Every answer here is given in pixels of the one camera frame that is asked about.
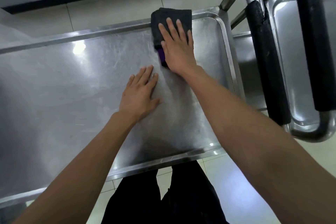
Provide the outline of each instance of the tile floor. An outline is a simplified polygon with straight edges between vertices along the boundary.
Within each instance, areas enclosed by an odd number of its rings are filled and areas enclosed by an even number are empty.
[[[154,10],[162,6],[202,9],[218,5],[220,2],[221,0],[86,0],[17,14],[15,17],[20,19],[20,23],[11,20],[1,23],[15,27],[31,37],[39,37],[149,18]],[[237,15],[244,6],[245,1],[238,0],[229,11],[230,18]],[[234,33],[244,31],[248,31],[246,23],[239,25]],[[336,136],[318,144],[299,143],[326,170],[336,176]],[[227,154],[200,159],[199,164],[215,187],[229,222],[279,223],[266,202]],[[158,171],[157,182],[161,196],[170,186],[171,174],[171,167]],[[121,179],[117,179],[105,183],[87,223],[100,223],[105,206],[120,181]]]

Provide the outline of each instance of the black handle grip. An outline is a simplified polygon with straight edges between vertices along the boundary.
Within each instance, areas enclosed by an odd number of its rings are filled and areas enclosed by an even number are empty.
[[[315,109],[335,110],[335,69],[323,0],[297,0],[297,5]]]
[[[260,3],[253,1],[247,5],[245,13],[251,30],[268,115],[280,126],[288,124],[291,122],[291,114],[268,12],[266,11],[264,16]]]

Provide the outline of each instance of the person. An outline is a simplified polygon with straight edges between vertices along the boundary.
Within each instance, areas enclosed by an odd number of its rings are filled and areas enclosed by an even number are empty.
[[[167,23],[170,34],[162,24],[159,28],[170,70],[190,85],[218,141],[280,222],[336,223],[336,178],[275,122],[208,76],[196,64],[191,32],[187,32],[187,42],[179,20],[177,30],[170,18]],[[150,98],[158,80],[157,73],[150,78],[152,70],[153,66],[142,67],[137,75],[131,75],[119,111],[15,224],[86,223],[126,136],[161,102]],[[159,207],[156,171],[124,178],[107,205],[103,223],[157,223],[159,214],[164,214],[160,221],[169,223],[225,223],[215,191],[199,170],[195,162],[173,166],[169,195],[163,198],[166,208]],[[193,182],[184,172],[201,179],[203,192],[193,193]],[[132,180],[140,182],[143,187],[137,190],[141,192],[133,193]],[[200,199],[205,202],[193,209],[193,200]],[[207,207],[208,202],[214,210]]]

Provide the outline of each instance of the person's right arm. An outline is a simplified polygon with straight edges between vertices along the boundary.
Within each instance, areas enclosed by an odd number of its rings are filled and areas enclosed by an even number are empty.
[[[336,179],[292,137],[196,65],[193,39],[161,24],[169,68],[194,91],[218,141],[282,223],[336,223]]]

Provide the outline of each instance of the black pants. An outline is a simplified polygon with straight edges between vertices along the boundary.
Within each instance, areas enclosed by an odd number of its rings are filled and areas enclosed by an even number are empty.
[[[218,196],[197,161],[172,166],[163,199],[157,170],[124,178],[109,200],[107,223],[227,223]]]

